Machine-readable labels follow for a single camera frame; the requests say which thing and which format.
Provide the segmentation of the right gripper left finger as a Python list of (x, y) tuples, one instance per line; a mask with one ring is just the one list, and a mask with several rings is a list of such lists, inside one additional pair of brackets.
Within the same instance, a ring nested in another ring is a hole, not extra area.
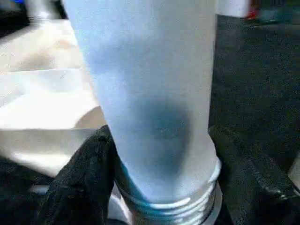
[(96, 130), (60, 170), (37, 211), (39, 225), (105, 225), (116, 147), (107, 125)]

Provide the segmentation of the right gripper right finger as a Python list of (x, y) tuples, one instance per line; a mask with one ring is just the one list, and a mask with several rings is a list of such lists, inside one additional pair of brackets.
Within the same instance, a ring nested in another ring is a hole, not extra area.
[(235, 225), (298, 225), (300, 190), (260, 145), (231, 129), (209, 128), (222, 163), (218, 178)]

